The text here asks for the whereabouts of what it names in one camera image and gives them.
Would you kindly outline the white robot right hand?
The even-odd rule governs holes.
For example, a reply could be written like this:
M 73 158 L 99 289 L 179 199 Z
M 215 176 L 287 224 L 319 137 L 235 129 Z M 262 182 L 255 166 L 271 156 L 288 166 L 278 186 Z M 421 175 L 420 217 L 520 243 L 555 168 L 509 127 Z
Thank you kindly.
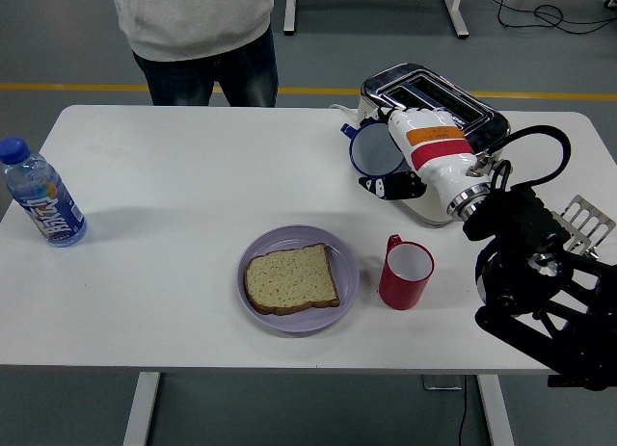
M 375 115 L 349 147 L 351 164 L 367 191 L 403 200 L 422 197 L 432 187 L 450 215 L 488 193 L 488 177 L 471 170 L 477 157 L 450 113 L 379 108 Z

